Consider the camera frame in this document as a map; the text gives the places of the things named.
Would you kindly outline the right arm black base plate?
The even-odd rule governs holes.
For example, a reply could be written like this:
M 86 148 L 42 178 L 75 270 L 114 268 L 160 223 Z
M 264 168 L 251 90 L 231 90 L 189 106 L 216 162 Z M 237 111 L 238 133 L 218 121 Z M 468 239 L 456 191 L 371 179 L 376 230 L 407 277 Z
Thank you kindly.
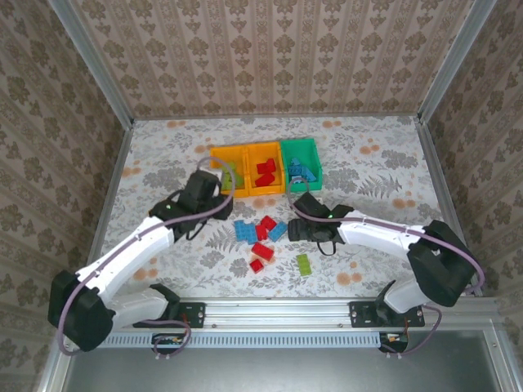
M 425 326 L 420 306 L 397 313 L 388 305 L 375 301 L 352 301 L 349 303 L 349 316 L 351 326 L 355 328 Z

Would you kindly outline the aluminium corner post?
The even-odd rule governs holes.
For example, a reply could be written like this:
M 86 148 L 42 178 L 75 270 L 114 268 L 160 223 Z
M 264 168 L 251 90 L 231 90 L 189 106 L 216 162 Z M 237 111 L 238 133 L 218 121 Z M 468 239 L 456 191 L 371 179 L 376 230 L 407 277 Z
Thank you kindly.
M 74 10 L 71 0 L 49 0 L 49 3 L 63 24 L 66 33 L 71 38 L 78 53 L 83 58 L 86 66 L 103 92 L 115 116 L 128 131 L 132 128 L 133 115 L 118 89 L 116 79 L 110 75 L 109 68 L 103 61 L 102 54 L 96 48 L 95 42 L 90 37 L 86 25 L 81 21 L 79 14 Z
M 418 110 L 421 123 L 427 123 L 436 111 L 496 2 L 497 0 L 474 0 Z

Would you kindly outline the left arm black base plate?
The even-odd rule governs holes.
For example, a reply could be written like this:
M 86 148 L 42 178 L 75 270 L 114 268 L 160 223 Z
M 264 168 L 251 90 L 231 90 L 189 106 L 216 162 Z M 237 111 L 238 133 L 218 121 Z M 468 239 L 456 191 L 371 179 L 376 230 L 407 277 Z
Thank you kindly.
M 185 323 L 191 328 L 202 328 L 206 316 L 204 302 L 177 302 L 169 303 L 163 314 L 152 321 L 134 323 L 134 328 L 166 328 L 177 327 L 175 321 Z

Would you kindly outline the aluminium side rail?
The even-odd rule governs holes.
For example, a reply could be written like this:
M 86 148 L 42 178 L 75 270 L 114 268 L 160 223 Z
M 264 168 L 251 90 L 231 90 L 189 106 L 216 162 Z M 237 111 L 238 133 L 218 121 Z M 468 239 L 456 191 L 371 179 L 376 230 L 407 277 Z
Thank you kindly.
M 132 124 L 123 133 L 122 144 L 120 145 L 118 156 L 114 164 L 114 170 L 110 179 L 110 183 L 105 196 L 101 215 L 97 223 L 96 232 L 92 240 L 91 249 L 87 258 L 87 265 L 96 261 L 101 255 L 105 233 L 110 222 L 110 216 L 114 205 L 114 200 L 118 192 L 118 186 L 123 174 L 123 169 L 127 159 L 127 155 L 132 142 Z
M 483 272 L 479 263 L 473 258 L 470 251 L 467 249 L 466 240 L 458 220 L 457 212 L 455 211 L 453 200 L 450 196 L 449 188 L 445 180 L 445 175 L 440 165 L 436 147 L 431 138 L 431 133 L 426 123 L 421 123 L 418 118 L 414 118 L 414 124 L 418 133 L 418 139 L 422 147 L 423 156 L 426 161 L 428 171 L 431 175 L 433 189 L 436 193 L 437 201 L 439 203 L 440 212 L 444 223 L 447 224 L 449 230 L 454 232 L 452 238 L 458 238 L 464 250 L 459 250 L 458 245 L 453 245 L 450 240 L 435 234 L 424 234 L 423 237 L 427 241 L 433 242 L 438 247 L 443 247 L 449 252 L 454 252 L 472 267 L 473 275 L 470 283 L 463 291 L 463 295 L 472 298 L 473 296 L 483 296 L 482 285 L 485 282 L 485 273 Z

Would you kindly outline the wide blue lego brick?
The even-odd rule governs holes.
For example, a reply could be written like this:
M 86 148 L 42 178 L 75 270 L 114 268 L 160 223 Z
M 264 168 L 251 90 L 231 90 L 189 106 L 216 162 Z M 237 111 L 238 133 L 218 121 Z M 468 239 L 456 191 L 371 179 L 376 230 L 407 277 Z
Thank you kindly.
M 234 222 L 234 229 L 238 242 L 254 244 L 258 241 L 256 226 L 254 224 L 247 224 L 243 220 L 236 220 Z

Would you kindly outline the thin aluminium edge rail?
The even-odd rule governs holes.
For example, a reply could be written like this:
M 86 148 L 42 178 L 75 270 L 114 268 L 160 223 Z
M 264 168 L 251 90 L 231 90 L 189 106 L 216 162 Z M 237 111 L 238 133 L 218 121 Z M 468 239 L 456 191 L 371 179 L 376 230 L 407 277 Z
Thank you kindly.
M 183 116 L 156 116 L 156 117 L 138 117 L 133 118 L 133 122 L 137 121 L 167 121 L 167 120 L 193 120 L 193 119 L 242 119 L 242 118 L 385 118 L 385 117 L 414 117 L 418 118 L 418 113 L 415 112 L 382 112 L 382 113 L 313 113 L 313 114 L 221 114 L 221 115 L 183 115 Z

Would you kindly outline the green plastic bin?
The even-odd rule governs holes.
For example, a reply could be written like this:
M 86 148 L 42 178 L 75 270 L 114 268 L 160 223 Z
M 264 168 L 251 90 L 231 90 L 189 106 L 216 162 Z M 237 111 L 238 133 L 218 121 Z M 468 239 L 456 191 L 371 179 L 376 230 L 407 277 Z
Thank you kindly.
M 323 168 L 320 163 L 320 156 L 313 138 L 289 139 L 280 141 L 281 154 L 284 164 L 285 183 L 287 188 L 291 182 L 291 175 L 288 166 L 292 158 L 297 158 L 304 167 L 308 167 L 316 176 L 315 182 L 309 183 L 310 190 L 316 191 L 323 188 Z M 302 192 L 306 190 L 306 185 L 292 184 L 292 192 Z

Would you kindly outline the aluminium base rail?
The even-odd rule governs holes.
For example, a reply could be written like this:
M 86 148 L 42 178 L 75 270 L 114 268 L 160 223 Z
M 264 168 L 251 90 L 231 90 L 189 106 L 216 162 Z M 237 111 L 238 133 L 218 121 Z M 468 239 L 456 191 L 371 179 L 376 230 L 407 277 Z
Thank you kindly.
M 202 328 L 355 328 L 351 326 L 349 303 L 344 300 L 198 300 L 206 304 Z M 425 326 L 441 317 L 444 327 L 476 328 L 498 322 L 495 301 L 489 298 L 462 297 L 453 307 L 425 304 Z

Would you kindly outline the floral table cover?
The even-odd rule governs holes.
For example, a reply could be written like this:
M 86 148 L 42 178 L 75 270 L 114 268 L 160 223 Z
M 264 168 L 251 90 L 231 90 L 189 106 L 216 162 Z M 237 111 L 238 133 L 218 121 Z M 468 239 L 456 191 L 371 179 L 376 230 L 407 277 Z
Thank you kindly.
M 305 138 L 315 140 L 324 172 L 315 196 L 328 207 L 344 204 L 407 225 L 440 219 L 411 117 L 141 121 L 133 128 L 103 251 L 125 239 L 158 201 L 182 188 L 212 148 Z M 183 239 L 152 257 L 120 293 L 161 283 L 187 298 L 376 296 L 392 279 L 412 274 L 407 261 L 369 247 L 317 246 L 285 237 L 268 242 L 275 254 L 255 274 L 251 248 L 236 240 L 234 222 L 257 223 L 264 216 L 286 222 L 294 214 L 282 194 L 238 198 L 229 220 L 211 220 L 194 240 Z M 299 273 L 301 254 L 310 261 L 309 276 Z

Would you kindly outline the orange plastic bin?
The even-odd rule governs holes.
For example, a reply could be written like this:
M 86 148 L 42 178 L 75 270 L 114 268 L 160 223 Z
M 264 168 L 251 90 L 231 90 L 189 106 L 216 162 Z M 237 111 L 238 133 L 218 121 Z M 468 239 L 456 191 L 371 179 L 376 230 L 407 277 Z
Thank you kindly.
M 221 147 L 214 147 L 210 150 L 210 155 L 219 158 L 221 161 L 227 163 L 227 162 L 235 162 L 238 169 L 242 172 L 242 177 L 244 178 L 244 187 L 242 189 L 235 189 L 234 197 L 235 198 L 247 198 L 249 196 L 248 193 L 248 166 L 247 166 L 247 152 L 246 148 L 242 145 L 231 145 L 231 146 L 221 146 Z M 212 161 L 210 163 L 210 166 L 212 168 L 218 168 L 222 171 L 223 177 L 228 172 L 224 169 L 223 165 L 220 163 L 217 163 L 216 161 Z M 222 193 L 228 194 L 230 190 L 224 190 L 222 189 Z
M 279 142 L 266 142 L 247 145 L 247 166 L 248 166 L 248 189 L 252 196 L 261 196 L 267 194 L 282 194 L 285 191 L 284 165 L 281 155 Z M 265 163 L 269 158 L 275 160 L 276 170 L 272 172 L 275 181 L 265 187 L 256 187 L 255 180 L 260 174 L 257 173 L 257 164 Z

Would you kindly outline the grey metal panel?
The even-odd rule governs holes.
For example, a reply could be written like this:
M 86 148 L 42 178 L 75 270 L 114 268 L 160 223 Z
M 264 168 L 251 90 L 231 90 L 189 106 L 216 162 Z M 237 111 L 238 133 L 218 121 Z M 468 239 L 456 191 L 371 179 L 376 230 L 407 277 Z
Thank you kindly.
M 342 348 L 53 354 L 37 392 L 523 392 L 523 373 L 505 336 L 438 332 L 403 357 Z

